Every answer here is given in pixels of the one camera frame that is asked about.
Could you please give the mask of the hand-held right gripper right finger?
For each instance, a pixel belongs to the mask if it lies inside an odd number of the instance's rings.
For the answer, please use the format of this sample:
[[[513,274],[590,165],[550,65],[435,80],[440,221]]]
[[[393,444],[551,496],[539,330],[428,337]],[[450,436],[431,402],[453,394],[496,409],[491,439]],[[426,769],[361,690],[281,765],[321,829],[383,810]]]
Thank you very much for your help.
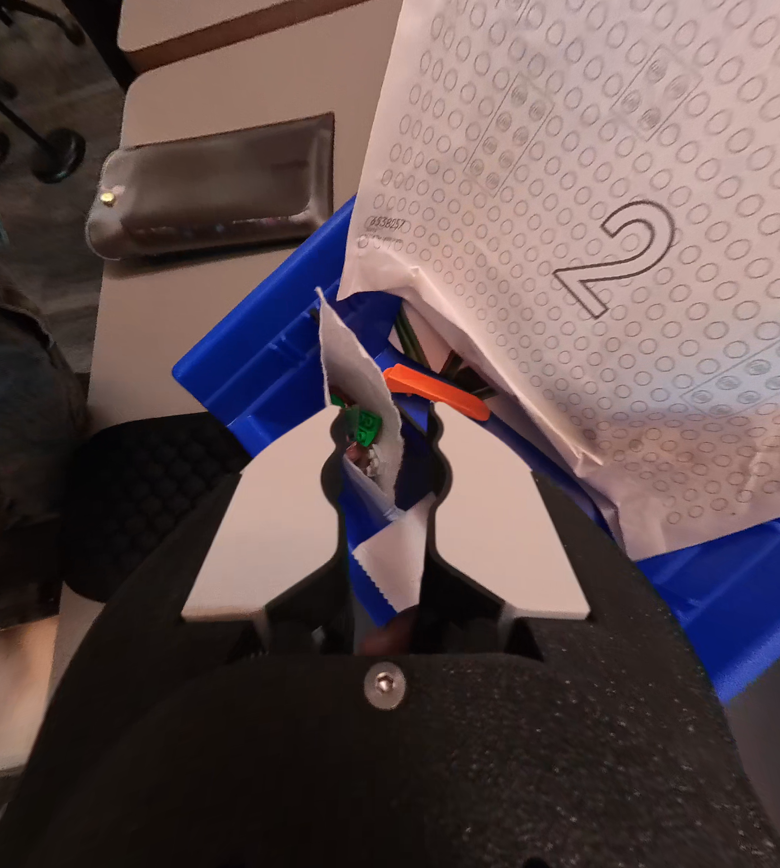
[[[531,469],[470,418],[432,408],[451,476],[434,519],[438,555],[500,598],[506,616],[585,619],[589,603]]]

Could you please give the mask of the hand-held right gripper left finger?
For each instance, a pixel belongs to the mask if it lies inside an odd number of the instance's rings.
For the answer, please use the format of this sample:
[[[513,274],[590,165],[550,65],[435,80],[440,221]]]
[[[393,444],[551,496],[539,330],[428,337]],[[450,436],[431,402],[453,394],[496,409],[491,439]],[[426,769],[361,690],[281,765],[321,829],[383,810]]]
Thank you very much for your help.
[[[333,406],[319,410],[241,472],[183,606],[186,621],[329,623],[345,607],[340,516],[321,480],[338,418]]]

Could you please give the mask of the small lego pieces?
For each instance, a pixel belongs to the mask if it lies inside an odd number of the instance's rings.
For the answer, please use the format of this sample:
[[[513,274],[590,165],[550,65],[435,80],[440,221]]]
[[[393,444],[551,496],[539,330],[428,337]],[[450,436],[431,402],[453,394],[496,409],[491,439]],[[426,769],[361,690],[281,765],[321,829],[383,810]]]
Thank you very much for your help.
[[[381,473],[381,461],[372,446],[354,441],[345,450],[345,457],[367,478],[375,480]]]

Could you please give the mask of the bright green lego plate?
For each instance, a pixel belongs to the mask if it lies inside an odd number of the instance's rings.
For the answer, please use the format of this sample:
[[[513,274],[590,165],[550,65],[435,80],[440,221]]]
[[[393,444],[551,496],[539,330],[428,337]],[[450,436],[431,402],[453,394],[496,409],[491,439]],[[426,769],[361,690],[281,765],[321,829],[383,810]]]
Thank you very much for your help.
[[[343,410],[345,433],[348,443],[370,448],[381,434],[381,415],[366,409],[344,392],[331,392],[332,405]]]

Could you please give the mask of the blue plastic bin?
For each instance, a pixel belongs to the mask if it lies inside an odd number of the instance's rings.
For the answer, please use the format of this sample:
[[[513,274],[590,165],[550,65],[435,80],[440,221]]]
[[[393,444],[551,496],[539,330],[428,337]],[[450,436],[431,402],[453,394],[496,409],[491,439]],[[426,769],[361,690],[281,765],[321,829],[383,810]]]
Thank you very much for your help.
[[[400,298],[368,292],[335,301],[353,204],[349,199],[172,369],[253,457],[322,406],[315,288],[380,368],[405,360],[388,340]],[[780,518],[637,566],[678,619],[723,703],[780,658]]]

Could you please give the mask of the small torn white paper bag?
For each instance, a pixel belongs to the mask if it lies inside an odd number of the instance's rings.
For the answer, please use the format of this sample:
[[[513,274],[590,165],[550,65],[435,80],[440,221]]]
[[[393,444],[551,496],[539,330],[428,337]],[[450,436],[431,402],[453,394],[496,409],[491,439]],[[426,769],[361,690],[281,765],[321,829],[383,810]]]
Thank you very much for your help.
[[[319,340],[326,403],[331,392],[344,392],[383,421],[372,445],[380,475],[367,478],[345,458],[340,503],[353,592],[374,624],[384,626],[418,601],[434,499],[426,435],[403,416],[383,371],[326,298]]]

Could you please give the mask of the orange lego brick separator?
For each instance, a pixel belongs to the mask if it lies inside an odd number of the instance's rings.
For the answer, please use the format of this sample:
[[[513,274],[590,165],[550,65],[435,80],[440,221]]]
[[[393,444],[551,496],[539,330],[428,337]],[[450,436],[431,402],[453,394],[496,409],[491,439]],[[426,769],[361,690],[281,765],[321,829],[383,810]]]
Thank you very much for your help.
[[[485,422],[491,416],[490,409],[481,398],[405,364],[396,363],[385,369],[383,376],[391,393],[419,396],[434,403],[446,404],[477,422]]]

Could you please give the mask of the dark lego stem pieces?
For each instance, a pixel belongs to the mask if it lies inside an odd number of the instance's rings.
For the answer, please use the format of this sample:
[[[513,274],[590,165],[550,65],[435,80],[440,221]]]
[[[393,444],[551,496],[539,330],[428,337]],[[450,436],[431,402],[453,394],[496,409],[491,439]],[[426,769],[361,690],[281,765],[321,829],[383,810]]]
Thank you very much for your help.
[[[396,316],[391,342],[409,359],[483,401],[498,393],[408,302]]]

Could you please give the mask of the large white paper bag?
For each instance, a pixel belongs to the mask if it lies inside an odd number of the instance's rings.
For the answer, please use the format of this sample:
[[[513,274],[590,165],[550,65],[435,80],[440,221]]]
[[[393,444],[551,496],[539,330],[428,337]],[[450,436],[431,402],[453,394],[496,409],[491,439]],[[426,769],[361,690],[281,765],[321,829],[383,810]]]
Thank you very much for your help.
[[[404,2],[339,297],[367,291],[632,558],[780,517],[780,2]]]

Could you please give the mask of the dark leather pouch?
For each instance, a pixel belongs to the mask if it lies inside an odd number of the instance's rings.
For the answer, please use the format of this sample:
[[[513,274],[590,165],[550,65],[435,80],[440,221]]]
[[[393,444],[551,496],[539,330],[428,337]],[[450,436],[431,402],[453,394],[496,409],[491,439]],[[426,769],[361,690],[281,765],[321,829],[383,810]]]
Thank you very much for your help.
[[[303,241],[334,212],[334,115],[121,147],[87,244],[120,261]]]

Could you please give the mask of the black office chair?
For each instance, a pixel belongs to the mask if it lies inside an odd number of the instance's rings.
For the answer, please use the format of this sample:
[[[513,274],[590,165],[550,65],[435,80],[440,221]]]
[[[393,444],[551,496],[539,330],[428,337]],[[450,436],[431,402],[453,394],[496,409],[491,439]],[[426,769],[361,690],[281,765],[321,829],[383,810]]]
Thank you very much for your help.
[[[0,21],[10,26],[15,14],[24,14],[54,24],[73,45],[81,46],[85,43],[85,33],[73,21],[66,20],[31,2],[0,1]],[[39,134],[5,103],[5,100],[12,100],[16,95],[15,86],[0,79],[0,114],[28,136],[36,146],[32,165],[33,175],[48,185],[66,179],[76,171],[85,157],[83,136],[67,127],[56,128],[44,136]]]

